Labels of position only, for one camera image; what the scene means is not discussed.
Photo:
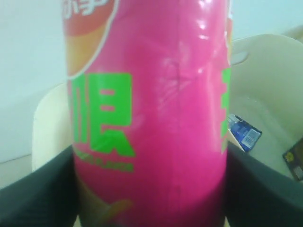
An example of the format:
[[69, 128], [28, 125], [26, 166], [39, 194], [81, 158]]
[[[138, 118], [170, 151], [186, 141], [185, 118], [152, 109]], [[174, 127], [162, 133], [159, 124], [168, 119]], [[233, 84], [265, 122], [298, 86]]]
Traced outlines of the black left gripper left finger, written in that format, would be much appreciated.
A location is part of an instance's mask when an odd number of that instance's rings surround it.
[[78, 210], [72, 147], [0, 191], [2, 227], [72, 227]]

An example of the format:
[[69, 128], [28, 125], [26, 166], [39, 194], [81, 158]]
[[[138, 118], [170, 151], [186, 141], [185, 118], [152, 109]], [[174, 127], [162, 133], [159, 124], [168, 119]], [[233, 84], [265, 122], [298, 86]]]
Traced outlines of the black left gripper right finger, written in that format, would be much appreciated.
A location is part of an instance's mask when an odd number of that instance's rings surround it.
[[301, 227], [303, 184], [229, 143], [225, 213], [231, 227]]

